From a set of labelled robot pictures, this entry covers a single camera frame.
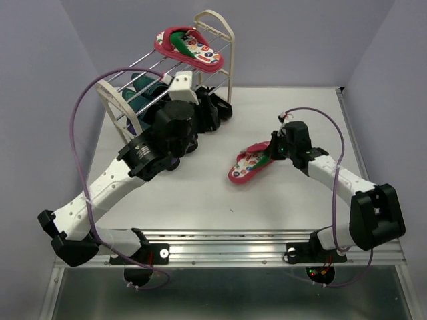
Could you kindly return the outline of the purple loafer one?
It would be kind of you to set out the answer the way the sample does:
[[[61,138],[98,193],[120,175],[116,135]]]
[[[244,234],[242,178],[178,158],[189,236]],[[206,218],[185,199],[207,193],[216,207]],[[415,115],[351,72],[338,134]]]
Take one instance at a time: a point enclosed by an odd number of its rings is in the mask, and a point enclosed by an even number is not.
[[[140,122],[140,123],[141,123],[141,128],[142,129],[147,129],[148,128],[148,125],[146,123],[144,123],[144,122]],[[131,124],[131,121],[129,119],[127,119],[126,124],[127,124],[127,130],[130,133],[132,133],[133,135],[136,135],[136,130],[133,127],[133,125]],[[168,171],[174,171],[175,169],[178,168],[179,164],[180,164],[180,160],[178,158],[173,158],[171,160],[171,165],[167,168],[167,170]]]
[[[198,139],[193,139],[186,150],[186,153],[193,153],[198,148]]]

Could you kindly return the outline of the pink sandal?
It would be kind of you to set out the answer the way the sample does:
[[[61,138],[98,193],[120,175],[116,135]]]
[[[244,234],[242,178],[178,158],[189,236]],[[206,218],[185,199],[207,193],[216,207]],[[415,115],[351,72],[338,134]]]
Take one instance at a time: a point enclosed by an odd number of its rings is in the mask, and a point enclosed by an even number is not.
[[[215,73],[224,66],[221,53],[212,49],[194,27],[170,27],[162,31],[155,38],[154,49],[204,73]]]
[[[255,143],[240,151],[236,163],[228,172],[228,179],[235,185],[249,182],[258,172],[274,161],[266,154],[269,141]]]

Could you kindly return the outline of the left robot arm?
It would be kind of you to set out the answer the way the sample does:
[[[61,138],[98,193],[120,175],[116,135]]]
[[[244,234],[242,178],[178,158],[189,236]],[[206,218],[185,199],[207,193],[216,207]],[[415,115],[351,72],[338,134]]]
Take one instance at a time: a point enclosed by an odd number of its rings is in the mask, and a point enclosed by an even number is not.
[[[129,193],[170,169],[197,134],[193,103],[169,101],[149,113],[149,118],[151,126],[126,144],[74,200],[38,215],[54,252],[68,266],[80,266],[102,254],[102,249],[130,263],[147,261],[149,242],[140,229],[103,229],[95,224]]]

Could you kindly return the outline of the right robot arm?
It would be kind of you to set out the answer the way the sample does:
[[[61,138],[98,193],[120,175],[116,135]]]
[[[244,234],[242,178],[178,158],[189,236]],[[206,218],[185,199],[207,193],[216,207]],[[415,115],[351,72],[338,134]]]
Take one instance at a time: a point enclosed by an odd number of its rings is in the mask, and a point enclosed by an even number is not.
[[[395,188],[367,181],[343,168],[327,151],[313,147],[303,121],[284,123],[273,131],[267,154],[273,160],[289,159],[296,169],[328,187],[332,198],[340,198],[350,209],[347,223],[333,223],[312,232],[307,242],[293,244],[293,263],[322,260],[338,248],[368,251],[406,233]]]

